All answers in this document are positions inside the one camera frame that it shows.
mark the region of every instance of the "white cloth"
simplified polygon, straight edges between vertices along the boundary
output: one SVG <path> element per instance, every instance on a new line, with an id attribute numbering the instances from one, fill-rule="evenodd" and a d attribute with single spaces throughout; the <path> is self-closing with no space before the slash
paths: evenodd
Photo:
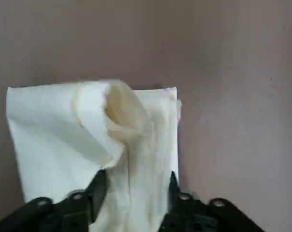
<path id="1" fill-rule="evenodd" d="M 26 201 L 61 201 L 99 169 L 110 187 L 90 231 L 156 232 L 178 173 L 176 88 L 120 81 L 8 88 L 7 120 Z"/>

